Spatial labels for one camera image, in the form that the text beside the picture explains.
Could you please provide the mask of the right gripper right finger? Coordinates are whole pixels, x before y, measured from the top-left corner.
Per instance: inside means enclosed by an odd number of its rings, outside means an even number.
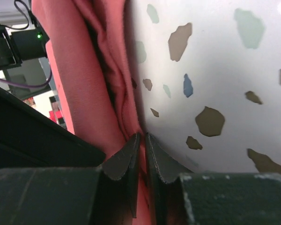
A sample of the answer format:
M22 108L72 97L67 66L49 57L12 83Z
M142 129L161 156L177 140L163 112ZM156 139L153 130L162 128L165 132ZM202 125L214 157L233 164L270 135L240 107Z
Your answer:
M151 223L281 225L278 173L193 173L146 134Z

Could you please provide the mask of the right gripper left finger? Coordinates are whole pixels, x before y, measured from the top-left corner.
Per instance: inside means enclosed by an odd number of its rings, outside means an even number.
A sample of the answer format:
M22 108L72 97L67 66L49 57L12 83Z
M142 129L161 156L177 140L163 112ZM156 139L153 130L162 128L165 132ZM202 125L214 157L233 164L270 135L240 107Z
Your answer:
M0 225L130 225L140 134L98 167L0 169Z

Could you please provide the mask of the pink t shirt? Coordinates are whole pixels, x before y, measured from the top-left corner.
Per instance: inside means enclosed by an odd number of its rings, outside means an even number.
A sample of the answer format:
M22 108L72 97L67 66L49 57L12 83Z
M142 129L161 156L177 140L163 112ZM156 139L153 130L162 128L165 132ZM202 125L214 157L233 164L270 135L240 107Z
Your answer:
M124 35L123 0L34 0L49 37L47 55L60 77L74 134L116 154L141 133Z

